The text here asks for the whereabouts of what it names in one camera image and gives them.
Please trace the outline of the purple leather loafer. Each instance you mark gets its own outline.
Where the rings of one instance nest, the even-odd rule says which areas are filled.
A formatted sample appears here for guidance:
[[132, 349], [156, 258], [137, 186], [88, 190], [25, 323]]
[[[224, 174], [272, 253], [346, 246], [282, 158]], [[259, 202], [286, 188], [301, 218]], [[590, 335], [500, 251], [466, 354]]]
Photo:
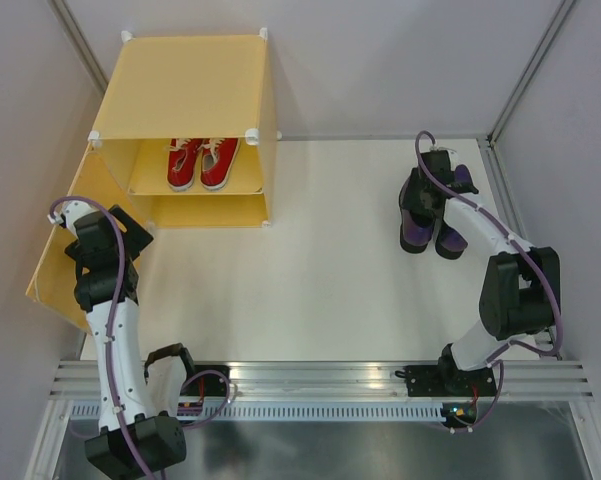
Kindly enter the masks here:
[[[460, 164], [455, 168], [454, 182], [461, 185], [461, 194], [478, 193], [478, 190], [475, 189], [470, 170], [464, 164]], [[439, 256], [446, 260], [457, 260], [464, 254], [469, 242], [465, 235], [457, 229], [458, 215], [454, 211], [452, 211], [451, 216], [452, 222], [448, 222], [448, 210], [449, 208], [446, 208], [444, 216], [440, 219], [435, 250]]]
[[401, 214], [399, 242], [410, 254], [423, 253], [434, 231], [434, 218], [425, 214], [419, 197], [420, 176], [414, 167], [401, 187], [398, 205]]

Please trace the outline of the red canvas sneaker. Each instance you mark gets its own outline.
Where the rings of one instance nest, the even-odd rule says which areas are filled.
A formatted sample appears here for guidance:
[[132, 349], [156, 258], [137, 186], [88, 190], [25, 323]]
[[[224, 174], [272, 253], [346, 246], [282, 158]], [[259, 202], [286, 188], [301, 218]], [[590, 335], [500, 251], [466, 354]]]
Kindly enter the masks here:
[[202, 144], [201, 183], [209, 191], [222, 189], [240, 146], [239, 138], [209, 138]]
[[203, 140], [172, 139], [168, 147], [167, 183], [175, 192], [189, 189], [194, 183], [194, 171]]

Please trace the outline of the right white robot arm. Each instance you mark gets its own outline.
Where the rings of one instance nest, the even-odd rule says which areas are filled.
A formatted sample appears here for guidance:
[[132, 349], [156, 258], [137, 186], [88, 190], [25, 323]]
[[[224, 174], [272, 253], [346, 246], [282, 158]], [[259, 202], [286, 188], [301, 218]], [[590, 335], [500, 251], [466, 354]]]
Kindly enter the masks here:
[[560, 260], [551, 247], [536, 247], [512, 232], [481, 202], [468, 168], [415, 167], [398, 197], [399, 243], [410, 254], [433, 246], [447, 260], [475, 247], [487, 257], [478, 319], [447, 344], [433, 365], [401, 370], [412, 397], [493, 396], [493, 368], [525, 337], [557, 327]]

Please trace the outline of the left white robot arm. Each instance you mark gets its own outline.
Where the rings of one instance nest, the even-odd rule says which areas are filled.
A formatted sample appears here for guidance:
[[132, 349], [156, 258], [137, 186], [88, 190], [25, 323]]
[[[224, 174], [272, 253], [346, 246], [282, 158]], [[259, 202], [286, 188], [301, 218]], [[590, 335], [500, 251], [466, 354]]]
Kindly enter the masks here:
[[61, 217], [75, 237], [65, 253], [75, 263], [74, 297], [94, 339], [100, 383], [99, 432], [85, 443], [87, 460], [110, 479], [153, 478], [186, 457], [178, 403], [198, 384], [182, 344], [140, 354], [134, 262], [153, 237], [120, 206], [83, 197], [66, 201]]

